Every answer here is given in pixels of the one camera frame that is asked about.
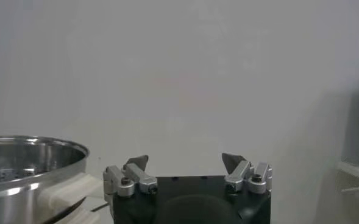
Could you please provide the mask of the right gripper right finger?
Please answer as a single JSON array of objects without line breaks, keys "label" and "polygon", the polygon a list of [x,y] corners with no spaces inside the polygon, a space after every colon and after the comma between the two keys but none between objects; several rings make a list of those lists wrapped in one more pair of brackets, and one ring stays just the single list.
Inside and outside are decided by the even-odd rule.
[{"label": "right gripper right finger", "polygon": [[225,185],[234,193],[247,186],[253,194],[265,194],[272,191],[272,167],[268,163],[259,162],[257,166],[241,155],[221,154],[227,170]]}]

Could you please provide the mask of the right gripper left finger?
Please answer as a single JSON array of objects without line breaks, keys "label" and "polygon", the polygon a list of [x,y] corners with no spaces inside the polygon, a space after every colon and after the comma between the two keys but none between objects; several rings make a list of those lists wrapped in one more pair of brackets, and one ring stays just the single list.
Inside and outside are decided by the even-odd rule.
[{"label": "right gripper left finger", "polygon": [[103,172],[104,195],[131,197],[136,192],[136,188],[143,194],[156,194],[158,180],[145,172],[148,161],[148,155],[141,155],[128,159],[122,168],[106,167]]}]

